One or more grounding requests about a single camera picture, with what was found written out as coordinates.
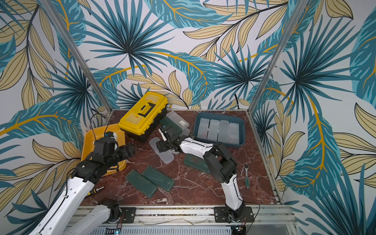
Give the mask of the clear case stack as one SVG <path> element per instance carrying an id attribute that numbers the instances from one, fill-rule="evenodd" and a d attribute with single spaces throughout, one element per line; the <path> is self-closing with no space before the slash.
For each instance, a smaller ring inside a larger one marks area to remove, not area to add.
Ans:
<path id="1" fill-rule="evenodd" d="M 238 123 L 230 123 L 229 125 L 229 143 L 238 145 L 240 143 L 240 126 Z"/>
<path id="2" fill-rule="evenodd" d="M 180 133 L 180 136 L 189 136 L 190 135 L 190 129 L 189 128 L 186 128 L 184 129 L 181 133 Z"/>

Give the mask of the clear case with barcode label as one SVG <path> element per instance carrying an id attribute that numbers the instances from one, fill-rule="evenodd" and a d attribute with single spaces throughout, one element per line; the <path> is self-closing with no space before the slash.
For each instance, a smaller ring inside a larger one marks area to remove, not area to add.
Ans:
<path id="1" fill-rule="evenodd" d="M 175 123 L 182 130 L 189 128 L 190 126 L 190 124 L 185 119 L 183 119 L 180 115 L 178 115 L 174 111 L 167 113 L 166 117 L 169 118 L 173 123 Z"/>

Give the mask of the clear case with red pen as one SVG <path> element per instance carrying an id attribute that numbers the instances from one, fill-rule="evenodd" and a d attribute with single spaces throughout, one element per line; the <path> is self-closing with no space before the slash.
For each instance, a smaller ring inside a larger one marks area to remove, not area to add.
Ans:
<path id="1" fill-rule="evenodd" d="M 201 139 L 207 139 L 210 120 L 207 118 L 201 118 L 198 126 L 197 137 Z"/>

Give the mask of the green pencil case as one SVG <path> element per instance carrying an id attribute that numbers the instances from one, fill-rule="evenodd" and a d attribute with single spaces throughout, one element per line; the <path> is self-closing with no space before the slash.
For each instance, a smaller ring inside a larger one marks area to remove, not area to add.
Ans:
<path id="1" fill-rule="evenodd" d="M 146 179 L 154 183 L 163 190 L 170 192 L 175 184 L 175 181 L 155 168 L 148 166 L 142 173 Z"/>
<path id="2" fill-rule="evenodd" d="M 206 162 L 194 155 L 187 154 L 184 158 L 184 164 L 207 174 L 211 174 Z"/>
<path id="3" fill-rule="evenodd" d="M 134 169 L 125 176 L 125 179 L 148 198 L 151 198 L 157 191 L 155 184 Z"/>
<path id="4" fill-rule="evenodd" d="M 183 132 L 182 128 L 168 117 L 164 117 L 160 120 L 160 126 L 170 137 L 176 134 L 180 135 Z"/>

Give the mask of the clear rectangular case front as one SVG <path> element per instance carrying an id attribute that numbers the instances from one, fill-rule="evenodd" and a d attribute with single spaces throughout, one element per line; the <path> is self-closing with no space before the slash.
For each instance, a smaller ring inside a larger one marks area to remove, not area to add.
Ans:
<path id="1" fill-rule="evenodd" d="M 207 140 L 217 141 L 219 133 L 220 121 L 216 119 L 211 119 L 209 123 L 209 129 L 207 134 Z"/>

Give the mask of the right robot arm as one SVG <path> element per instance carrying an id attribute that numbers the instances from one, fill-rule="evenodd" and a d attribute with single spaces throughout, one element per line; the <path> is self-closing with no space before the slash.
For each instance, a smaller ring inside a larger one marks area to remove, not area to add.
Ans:
<path id="1" fill-rule="evenodd" d="M 156 143 L 159 152 L 174 150 L 203 159 L 211 175 L 221 184 L 225 195 L 226 220 L 238 222 L 246 208 L 237 183 L 237 164 L 223 144 L 208 144 L 187 136 L 174 136 Z"/>

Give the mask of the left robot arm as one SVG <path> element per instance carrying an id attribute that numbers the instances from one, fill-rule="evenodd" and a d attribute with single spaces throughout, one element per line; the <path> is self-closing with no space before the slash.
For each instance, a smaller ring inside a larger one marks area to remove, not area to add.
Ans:
<path id="1" fill-rule="evenodd" d="M 88 235 L 104 222 L 118 223 L 118 202 L 105 199 L 75 225 L 67 225 L 81 202 L 108 170 L 118 171 L 118 164 L 134 156 L 131 144 L 120 146 L 115 136 L 94 142 L 94 150 L 69 174 L 65 187 L 44 218 L 31 231 L 32 235 Z"/>

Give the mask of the yellow plastic tray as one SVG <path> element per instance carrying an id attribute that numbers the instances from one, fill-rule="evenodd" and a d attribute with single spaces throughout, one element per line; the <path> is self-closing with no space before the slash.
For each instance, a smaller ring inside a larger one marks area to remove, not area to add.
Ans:
<path id="1" fill-rule="evenodd" d="M 125 145 L 125 135 L 117 124 L 111 124 L 109 126 L 97 127 L 90 130 L 84 138 L 83 153 L 81 157 L 81 163 L 73 171 L 73 174 L 77 177 L 83 177 L 84 181 L 97 182 L 102 176 L 110 175 L 120 172 L 126 167 L 126 160 L 119 162 L 120 170 L 109 170 L 106 165 L 96 163 L 88 160 L 88 155 L 94 150 L 94 142 L 104 137 L 105 132 L 117 133 L 117 142 L 119 146 Z"/>

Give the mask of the yellow black screwdriver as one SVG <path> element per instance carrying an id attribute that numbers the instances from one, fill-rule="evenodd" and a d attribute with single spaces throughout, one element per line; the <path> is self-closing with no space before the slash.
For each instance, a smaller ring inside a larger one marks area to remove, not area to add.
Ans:
<path id="1" fill-rule="evenodd" d="M 101 190 L 103 190 L 103 189 L 104 189 L 104 187 L 94 188 L 94 189 L 92 189 L 92 190 L 88 193 L 88 195 L 96 194 L 96 193 L 98 193 L 99 191 L 101 191 Z"/>

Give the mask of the yellow black toolbox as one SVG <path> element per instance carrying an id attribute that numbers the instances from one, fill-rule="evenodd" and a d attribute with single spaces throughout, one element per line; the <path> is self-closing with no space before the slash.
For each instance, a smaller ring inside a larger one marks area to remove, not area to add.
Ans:
<path id="1" fill-rule="evenodd" d="M 119 121 L 118 127 L 129 138 L 144 143 L 167 113 L 168 99 L 147 92 Z"/>

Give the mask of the teal plastic tray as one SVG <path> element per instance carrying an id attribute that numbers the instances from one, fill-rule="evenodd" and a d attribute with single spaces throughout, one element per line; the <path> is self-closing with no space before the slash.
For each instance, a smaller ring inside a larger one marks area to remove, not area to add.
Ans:
<path id="1" fill-rule="evenodd" d="M 199 141 L 239 148 L 245 144 L 245 123 L 239 117 L 203 112 L 196 117 L 193 134 Z"/>

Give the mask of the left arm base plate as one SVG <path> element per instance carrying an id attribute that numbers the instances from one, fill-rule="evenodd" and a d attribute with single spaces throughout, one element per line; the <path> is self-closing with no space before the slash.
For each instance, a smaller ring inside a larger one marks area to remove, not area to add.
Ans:
<path id="1" fill-rule="evenodd" d="M 136 215 L 135 207 L 125 207 L 125 208 L 108 208 L 105 205 L 98 205 L 92 211 L 90 218 L 92 218 L 97 225 L 103 223 L 134 223 Z"/>

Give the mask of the aluminium front rail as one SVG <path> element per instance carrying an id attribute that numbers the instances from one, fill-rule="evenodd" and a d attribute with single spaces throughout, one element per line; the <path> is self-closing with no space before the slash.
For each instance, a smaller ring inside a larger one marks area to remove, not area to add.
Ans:
<path id="1" fill-rule="evenodd" d="M 113 201 L 109 203 L 104 202 L 108 208 L 120 208 L 120 206 Z M 197 223 L 216 223 L 214 219 L 214 207 L 218 205 L 138 205 L 136 206 L 136 215 L 134 223 L 147 224 L 154 221 L 154 225 L 174 222 L 176 224 L 191 224 Z M 297 218 L 293 213 L 292 207 L 289 205 L 248 205 L 255 214 L 255 221 L 248 222 L 247 225 L 255 224 L 285 224 L 296 226 L 298 224 Z M 94 220 L 90 218 L 92 210 L 80 221 L 75 223 L 66 233 L 68 235 L 84 235 L 89 234 L 100 225 L 95 224 Z"/>

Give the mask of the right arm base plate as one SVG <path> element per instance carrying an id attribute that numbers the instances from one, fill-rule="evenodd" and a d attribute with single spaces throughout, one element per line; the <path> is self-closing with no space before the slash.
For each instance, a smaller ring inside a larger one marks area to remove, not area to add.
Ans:
<path id="1" fill-rule="evenodd" d="M 254 222 L 255 214 L 251 207 L 240 207 L 234 211 L 229 207 L 214 207 L 214 219 L 216 223 Z"/>

